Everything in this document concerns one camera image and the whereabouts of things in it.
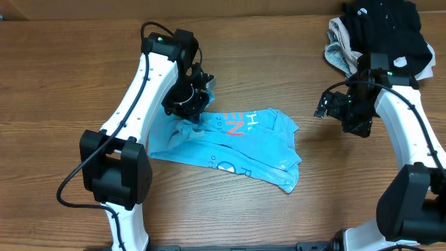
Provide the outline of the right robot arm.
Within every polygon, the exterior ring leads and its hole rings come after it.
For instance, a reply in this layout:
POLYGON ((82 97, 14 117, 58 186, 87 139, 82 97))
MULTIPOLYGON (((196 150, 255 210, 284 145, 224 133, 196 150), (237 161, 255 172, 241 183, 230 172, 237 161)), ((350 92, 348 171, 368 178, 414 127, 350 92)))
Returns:
POLYGON ((314 115, 331 116, 344 132, 363 138, 381 118, 398 173, 375 218, 338 231, 327 250, 421 250, 445 242, 445 150, 424 113, 417 80, 391 68, 386 54, 372 52, 359 58, 357 72, 343 84, 346 93, 334 86, 322 93, 314 115))

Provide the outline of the light blue printed t-shirt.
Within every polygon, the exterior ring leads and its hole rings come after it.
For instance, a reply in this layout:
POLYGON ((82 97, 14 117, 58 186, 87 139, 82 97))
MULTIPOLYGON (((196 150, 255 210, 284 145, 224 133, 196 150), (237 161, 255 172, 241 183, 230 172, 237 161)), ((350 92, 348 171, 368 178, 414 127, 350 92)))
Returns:
POLYGON ((197 124, 159 111, 148 136, 148 156, 256 178, 291 193, 302 161, 295 149, 298 129, 273 108, 204 112, 197 124))

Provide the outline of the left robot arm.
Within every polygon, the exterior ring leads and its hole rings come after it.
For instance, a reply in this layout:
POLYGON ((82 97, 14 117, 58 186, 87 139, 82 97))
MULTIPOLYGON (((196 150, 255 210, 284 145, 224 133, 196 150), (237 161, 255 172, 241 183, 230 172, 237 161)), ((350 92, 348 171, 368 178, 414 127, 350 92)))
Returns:
POLYGON ((99 131, 80 139, 84 187, 106 211, 112 250, 150 248, 142 216, 153 177, 148 136, 159 111, 198 122, 215 80, 193 61, 198 51, 190 31, 144 36, 138 72, 120 105, 99 131))

